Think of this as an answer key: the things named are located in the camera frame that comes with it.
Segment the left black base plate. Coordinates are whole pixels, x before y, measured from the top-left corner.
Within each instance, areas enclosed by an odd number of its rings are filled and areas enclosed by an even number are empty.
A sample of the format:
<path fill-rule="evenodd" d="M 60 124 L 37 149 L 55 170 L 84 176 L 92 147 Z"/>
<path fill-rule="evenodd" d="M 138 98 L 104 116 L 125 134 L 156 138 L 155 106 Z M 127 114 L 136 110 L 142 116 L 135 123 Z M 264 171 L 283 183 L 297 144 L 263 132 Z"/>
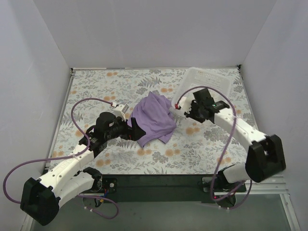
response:
<path fill-rule="evenodd" d="M 115 193 L 117 191 L 116 178 L 100 178 L 94 180 L 93 186 L 89 189 L 91 193 Z"/>

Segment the purple t shirt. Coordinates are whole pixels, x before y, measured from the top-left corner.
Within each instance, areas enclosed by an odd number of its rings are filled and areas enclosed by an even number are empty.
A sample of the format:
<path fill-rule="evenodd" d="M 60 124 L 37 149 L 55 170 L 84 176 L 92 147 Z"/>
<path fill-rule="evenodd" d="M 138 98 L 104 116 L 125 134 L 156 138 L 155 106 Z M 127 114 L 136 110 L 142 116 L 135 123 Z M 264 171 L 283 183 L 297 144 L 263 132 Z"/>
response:
<path fill-rule="evenodd" d="M 170 108 L 169 99 L 152 92 L 136 104 L 128 119 L 128 125 L 131 125 L 130 119 L 134 117 L 139 127 L 146 132 L 146 135 L 137 141 L 140 147 L 143 148 L 155 139 L 159 139 L 164 144 L 168 143 L 177 127 Z"/>

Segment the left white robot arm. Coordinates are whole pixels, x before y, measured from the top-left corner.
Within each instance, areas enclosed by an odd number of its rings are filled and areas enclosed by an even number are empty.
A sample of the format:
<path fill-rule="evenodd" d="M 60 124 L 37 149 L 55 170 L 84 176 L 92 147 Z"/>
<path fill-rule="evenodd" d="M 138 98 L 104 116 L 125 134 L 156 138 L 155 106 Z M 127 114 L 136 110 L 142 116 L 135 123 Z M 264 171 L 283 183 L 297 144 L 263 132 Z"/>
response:
<path fill-rule="evenodd" d="M 108 141 L 118 137 L 137 141 L 145 134 L 134 117 L 123 120 L 110 112 L 101 113 L 68 159 L 37 180 L 30 178 L 25 182 L 20 208 L 45 226 L 66 202 L 80 193 L 114 193 L 117 180 L 104 179 L 100 171 L 87 164 L 107 147 Z"/>

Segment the floral patterned table mat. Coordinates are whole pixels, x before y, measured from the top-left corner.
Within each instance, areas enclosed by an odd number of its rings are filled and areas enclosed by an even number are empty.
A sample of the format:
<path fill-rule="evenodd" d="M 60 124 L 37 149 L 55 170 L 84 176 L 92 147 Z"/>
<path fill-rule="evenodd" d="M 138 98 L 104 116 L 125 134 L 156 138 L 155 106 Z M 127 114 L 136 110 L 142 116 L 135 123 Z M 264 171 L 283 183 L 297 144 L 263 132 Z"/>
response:
<path fill-rule="evenodd" d="M 127 118 L 136 118 L 146 131 L 139 141 L 116 138 L 90 167 L 103 174 L 207 174 L 246 161 L 238 141 L 227 144 L 228 133 L 210 121 L 198 123 L 170 109 L 159 122 L 154 116 L 137 115 L 147 96 L 175 100 L 182 94 L 185 69 L 77 70 L 74 73 L 49 168 L 70 154 L 83 133 L 102 112 L 111 112 L 110 102 L 128 105 Z"/>

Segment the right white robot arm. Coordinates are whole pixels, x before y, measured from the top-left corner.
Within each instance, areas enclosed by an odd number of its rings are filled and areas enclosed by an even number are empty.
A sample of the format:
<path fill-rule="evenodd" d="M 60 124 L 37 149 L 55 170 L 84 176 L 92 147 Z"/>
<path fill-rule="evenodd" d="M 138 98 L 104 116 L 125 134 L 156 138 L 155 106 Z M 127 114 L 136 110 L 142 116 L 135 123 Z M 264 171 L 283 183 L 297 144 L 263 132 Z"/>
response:
<path fill-rule="evenodd" d="M 194 87 L 194 99 L 180 96 L 175 107 L 187 118 L 199 123 L 206 120 L 228 132 L 227 143 L 235 139 L 247 152 L 245 163 L 216 168 L 210 188 L 231 190 L 236 183 L 247 180 L 260 183 L 286 169 L 282 140 L 277 135 L 267 135 L 252 127 L 236 115 L 231 101 L 224 96 L 222 101 L 214 101 L 210 87 Z"/>

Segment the white plastic basket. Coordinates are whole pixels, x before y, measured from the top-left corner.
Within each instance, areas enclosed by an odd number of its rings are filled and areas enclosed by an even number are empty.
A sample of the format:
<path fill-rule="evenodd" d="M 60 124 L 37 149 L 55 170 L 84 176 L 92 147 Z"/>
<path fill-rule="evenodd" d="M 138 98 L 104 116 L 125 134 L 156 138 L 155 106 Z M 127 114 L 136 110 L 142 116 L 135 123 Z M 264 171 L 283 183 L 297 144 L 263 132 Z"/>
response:
<path fill-rule="evenodd" d="M 197 86 L 212 87 L 229 98 L 231 80 L 216 74 L 214 70 L 190 67 L 180 81 L 180 85 L 172 99 L 172 105 L 178 101 L 185 91 Z"/>

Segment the aluminium frame rail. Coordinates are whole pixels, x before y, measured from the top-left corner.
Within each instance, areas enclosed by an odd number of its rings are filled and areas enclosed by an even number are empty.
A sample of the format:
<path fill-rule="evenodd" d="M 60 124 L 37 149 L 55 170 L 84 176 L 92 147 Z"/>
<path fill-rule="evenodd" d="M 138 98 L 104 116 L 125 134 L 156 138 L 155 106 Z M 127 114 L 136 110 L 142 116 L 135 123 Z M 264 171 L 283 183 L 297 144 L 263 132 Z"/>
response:
<path fill-rule="evenodd" d="M 91 176 L 89 173 L 80 173 L 79 175 L 64 177 L 60 174 L 58 177 L 49 172 L 41 176 L 40 183 L 45 187 L 51 186 L 56 196 L 60 191 L 66 187 L 72 181 L 81 184 L 86 177 L 93 180 L 96 176 Z M 204 192 L 209 191 L 211 175 L 99 175 L 100 178 L 116 178 L 117 179 L 117 191 L 121 188 L 133 188 L 140 190 L 142 188 L 164 188 L 164 187 L 201 187 Z M 251 190 L 253 194 L 285 194 L 288 193 L 286 183 L 282 176 L 274 176 L 261 183 L 245 181 L 243 186 L 237 189 L 238 192 L 244 193 L 248 191 L 249 186 L 252 186 Z M 90 183 L 83 191 L 89 191 L 93 186 Z"/>

